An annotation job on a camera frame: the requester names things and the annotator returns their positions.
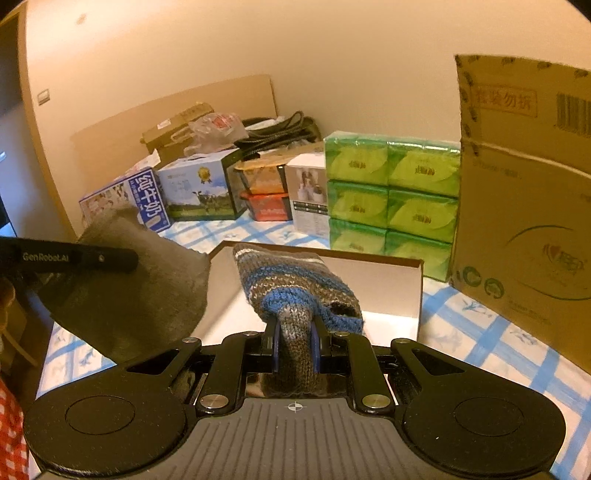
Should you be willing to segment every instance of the beige wall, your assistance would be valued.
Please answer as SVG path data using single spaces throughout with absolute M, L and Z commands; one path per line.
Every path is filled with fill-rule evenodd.
M 458 140 L 454 53 L 591 69 L 591 24 L 566 0 L 28 0 L 31 91 L 57 188 L 80 231 L 70 137 L 148 100 L 253 73 L 280 113 L 335 129 Z

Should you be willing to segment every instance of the striped knitted sock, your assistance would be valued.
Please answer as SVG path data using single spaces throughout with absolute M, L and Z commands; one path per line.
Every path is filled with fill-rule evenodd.
M 280 323 L 279 374 L 267 387 L 285 395 L 322 391 L 324 376 L 314 373 L 310 352 L 312 319 L 320 316 L 330 332 L 362 333 L 357 298 L 318 255 L 238 244 L 234 257 L 249 303 L 263 321 Z

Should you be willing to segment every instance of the red box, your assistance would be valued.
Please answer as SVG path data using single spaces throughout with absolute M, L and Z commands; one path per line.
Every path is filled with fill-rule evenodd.
M 284 222 L 291 220 L 290 198 L 287 193 L 249 195 L 242 192 L 252 217 L 257 222 Z

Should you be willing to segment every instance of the gray felt cloth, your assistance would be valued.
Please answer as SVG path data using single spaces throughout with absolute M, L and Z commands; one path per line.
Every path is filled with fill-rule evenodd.
M 135 250 L 132 273 L 53 275 L 39 296 L 52 318 L 116 363 L 189 336 L 205 312 L 209 257 L 140 225 L 137 210 L 98 216 L 79 243 Z

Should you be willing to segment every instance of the table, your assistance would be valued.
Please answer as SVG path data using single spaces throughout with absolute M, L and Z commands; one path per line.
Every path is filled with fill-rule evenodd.
M 292 222 L 254 222 L 248 213 L 237 220 L 178 222 L 161 236 L 201 252 L 210 252 L 222 240 L 329 247 L 327 240 L 296 232 Z M 449 285 L 425 278 L 423 290 L 419 341 L 550 398 L 567 424 L 566 440 L 551 471 L 560 480 L 587 480 L 591 473 L 591 375 Z M 56 324 L 38 396 L 112 365 Z M 30 471 L 33 477 L 36 465 Z

